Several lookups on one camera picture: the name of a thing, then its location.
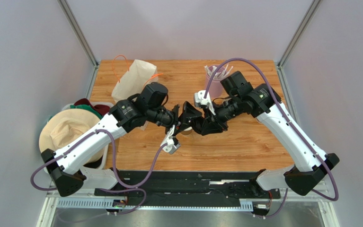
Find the white paper takeout bag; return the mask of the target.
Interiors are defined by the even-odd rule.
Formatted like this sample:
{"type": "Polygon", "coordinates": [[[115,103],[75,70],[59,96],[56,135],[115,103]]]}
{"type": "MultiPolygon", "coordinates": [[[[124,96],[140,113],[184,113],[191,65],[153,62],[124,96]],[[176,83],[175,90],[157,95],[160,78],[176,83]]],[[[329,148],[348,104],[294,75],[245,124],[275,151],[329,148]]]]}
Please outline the white paper takeout bag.
{"type": "Polygon", "coordinates": [[[112,71],[118,79],[111,94],[115,103],[142,92],[147,84],[158,82],[159,76],[162,75],[161,73],[158,73],[157,66],[152,63],[134,60],[132,64],[129,64],[124,55],[121,55],[121,57],[125,59],[127,65],[127,71],[123,76],[119,77],[115,71],[115,59],[111,62],[112,71]]]}

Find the single brown paper cup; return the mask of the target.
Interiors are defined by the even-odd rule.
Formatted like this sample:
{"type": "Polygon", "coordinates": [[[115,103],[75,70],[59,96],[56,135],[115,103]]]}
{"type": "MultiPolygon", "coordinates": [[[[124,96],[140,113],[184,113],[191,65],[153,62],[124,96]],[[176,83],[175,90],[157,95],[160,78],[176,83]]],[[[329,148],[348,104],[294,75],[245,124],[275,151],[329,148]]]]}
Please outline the single brown paper cup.
{"type": "Polygon", "coordinates": [[[183,136],[188,136],[188,135],[191,135],[192,132],[193,132],[192,127],[188,127],[185,130],[181,131],[180,134],[183,136]]]}

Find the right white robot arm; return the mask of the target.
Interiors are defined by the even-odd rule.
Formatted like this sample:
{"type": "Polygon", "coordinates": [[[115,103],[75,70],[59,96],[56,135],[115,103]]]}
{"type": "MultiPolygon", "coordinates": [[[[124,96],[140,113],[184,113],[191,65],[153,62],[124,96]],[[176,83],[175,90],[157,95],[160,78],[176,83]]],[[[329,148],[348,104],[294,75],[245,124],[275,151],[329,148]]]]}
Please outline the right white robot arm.
{"type": "Polygon", "coordinates": [[[276,188],[291,189],[305,196],[339,163],[336,154],[327,154],[315,145],[288,113],[279,95],[266,84],[254,88],[241,72],[234,72],[221,81],[228,97],[216,105],[204,90],[195,93],[195,106],[204,116],[191,121],[200,135],[222,133],[227,122],[241,114],[252,115],[266,126],[288,151],[292,166],[277,170],[262,169],[250,179],[255,195],[276,188]]]}

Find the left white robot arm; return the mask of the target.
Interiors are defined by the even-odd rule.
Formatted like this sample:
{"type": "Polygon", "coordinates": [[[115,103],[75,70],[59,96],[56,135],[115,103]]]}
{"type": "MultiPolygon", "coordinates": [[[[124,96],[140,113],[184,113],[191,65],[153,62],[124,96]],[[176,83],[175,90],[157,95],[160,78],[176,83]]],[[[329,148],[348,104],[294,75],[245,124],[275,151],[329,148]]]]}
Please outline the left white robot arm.
{"type": "Polygon", "coordinates": [[[129,185],[120,179],[115,166],[108,170],[97,170],[89,169],[85,164],[109,143],[114,144],[115,140],[147,122],[166,129],[160,151],[169,154],[177,151],[180,147],[177,135],[187,128],[196,129],[202,113],[189,102],[184,102],[181,114],[178,113],[178,105],[172,110],[166,109],[163,102],[167,98],[168,89],[161,83],[152,82],[140,93],[118,101],[101,120],[73,142],[60,149],[45,148],[41,153],[43,168],[55,184],[53,190],[67,197],[85,185],[106,192],[117,184],[126,189],[142,186],[150,177],[152,169],[140,183],[129,185]]]}

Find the pink straw holder cup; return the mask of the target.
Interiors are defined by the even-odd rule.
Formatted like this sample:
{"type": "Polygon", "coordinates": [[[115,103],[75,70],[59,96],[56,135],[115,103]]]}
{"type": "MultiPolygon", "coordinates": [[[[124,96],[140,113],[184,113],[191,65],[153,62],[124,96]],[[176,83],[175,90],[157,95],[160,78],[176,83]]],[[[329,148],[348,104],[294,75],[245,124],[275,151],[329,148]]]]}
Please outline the pink straw holder cup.
{"type": "MultiPolygon", "coordinates": [[[[209,78],[205,77],[205,84],[204,84],[204,89],[206,89],[208,83],[209,83],[209,78]]],[[[223,87],[222,87],[222,84],[221,84],[221,81],[222,80],[212,80],[211,82],[211,85],[210,85],[210,88],[209,88],[209,96],[211,98],[218,98],[221,96],[222,92],[223,92],[223,87]]]]}

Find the beige straw hat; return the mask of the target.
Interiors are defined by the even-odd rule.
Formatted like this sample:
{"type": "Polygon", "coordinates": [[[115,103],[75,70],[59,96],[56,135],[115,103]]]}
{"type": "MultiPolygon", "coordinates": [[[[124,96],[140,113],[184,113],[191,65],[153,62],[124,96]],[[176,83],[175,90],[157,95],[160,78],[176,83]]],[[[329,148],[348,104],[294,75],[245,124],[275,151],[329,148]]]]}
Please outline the beige straw hat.
{"type": "Polygon", "coordinates": [[[74,140],[95,126],[100,118],[84,109],[67,109],[53,116],[39,136],[39,149],[56,151],[68,146],[74,140]]]}

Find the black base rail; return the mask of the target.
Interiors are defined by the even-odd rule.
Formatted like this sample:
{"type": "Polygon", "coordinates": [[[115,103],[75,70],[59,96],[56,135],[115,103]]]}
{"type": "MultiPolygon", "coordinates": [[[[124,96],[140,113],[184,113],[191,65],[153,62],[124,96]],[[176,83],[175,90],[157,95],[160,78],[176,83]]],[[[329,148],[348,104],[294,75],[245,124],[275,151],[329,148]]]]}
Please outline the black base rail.
{"type": "Polygon", "coordinates": [[[47,198],[57,208],[100,209],[109,212],[140,210],[239,211],[265,218],[286,208],[326,216],[331,206],[310,193],[305,197],[293,190],[272,189],[254,192],[251,172],[155,171],[141,190],[126,192],[116,185],[113,193],[81,189],[61,197],[50,192],[47,198]]]}

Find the right aluminium frame post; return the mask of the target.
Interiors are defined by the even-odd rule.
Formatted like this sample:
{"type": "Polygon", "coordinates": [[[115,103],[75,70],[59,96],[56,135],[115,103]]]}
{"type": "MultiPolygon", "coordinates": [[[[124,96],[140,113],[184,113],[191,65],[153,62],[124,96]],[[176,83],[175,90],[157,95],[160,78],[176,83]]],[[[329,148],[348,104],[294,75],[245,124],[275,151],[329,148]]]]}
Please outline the right aluminium frame post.
{"type": "Polygon", "coordinates": [[[293,53],[296,45],[298,44],[300,38],[302,37],[303,33],[305,32],[306,28],[308,27],[309,23],[311,22],[312,18],[316,14],[318,8],[320,7],[322,0],[313,0],[307,9],[304,17],[302,18],[298,28],[296,29],[292,39],[290,40],[288,46],[286,47],[282,57],[280,58],[277,66],[279,69],[282,69],[284,65],[287,63],[289,57],[293,53]]]}

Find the aluminium frame post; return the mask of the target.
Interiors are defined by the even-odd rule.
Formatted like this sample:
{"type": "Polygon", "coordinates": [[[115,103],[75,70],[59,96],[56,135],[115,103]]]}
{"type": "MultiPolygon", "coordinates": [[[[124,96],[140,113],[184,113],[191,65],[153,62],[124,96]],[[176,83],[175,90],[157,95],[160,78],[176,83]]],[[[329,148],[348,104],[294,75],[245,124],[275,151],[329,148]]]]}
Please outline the aluminium frame post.
{"type": "Polygon", "coordinates": [[[312,18],[316,14],[318,8],[320,7],[322,0],[313,0],[307,9],[304,17],[302,18],[298,28],[296,29],[292,39],[290,40],[288,46],[286,47],[282,57],[280,58],[277,66],[279,69],[282,69],[284,65],[287,63],[289,57],[293,53],[296,45],[298,44],[300,38],[302,37],[303,33],[305,32],[306,28],[308,27],[309,23],[311,22],[312,18]]]}
{"type": "Polygon", "coordinates": [[[57,0],[59,3],[64,15],[66,16],[70,26],[72,27],[78,41],[80,42],[80,45],[82,46],[87,58],[91,62],[91,64],[94,66],[94,68],[97,68],[99,66],[99,62],[96,59],[89,43],[87,42],[87,39],[85,35],[82,32],[82,29],[68,3],[67,0],[57,0]]]}

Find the left aluminium frame post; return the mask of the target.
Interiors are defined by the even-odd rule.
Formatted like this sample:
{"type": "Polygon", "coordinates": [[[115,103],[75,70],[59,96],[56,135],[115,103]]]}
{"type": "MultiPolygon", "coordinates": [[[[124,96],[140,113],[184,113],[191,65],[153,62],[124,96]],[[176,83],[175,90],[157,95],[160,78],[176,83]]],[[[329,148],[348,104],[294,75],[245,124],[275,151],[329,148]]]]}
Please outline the left aluminium frame post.
{"type": "Polygon", "coordinates": [[[87,58],[91,62],[91,64],[94,66],[94,68],[97,68],[99,66],[99,62],[96,59],[89,43],[87,42],[87,39],[85,35],[82,32],[82,29],[68,3],[67,0],[57,0],[59,3],[64,15],[66,16],[70,26],[72,27],[78,41],[80,42],[80,45],[82,46],[87,58]]]}

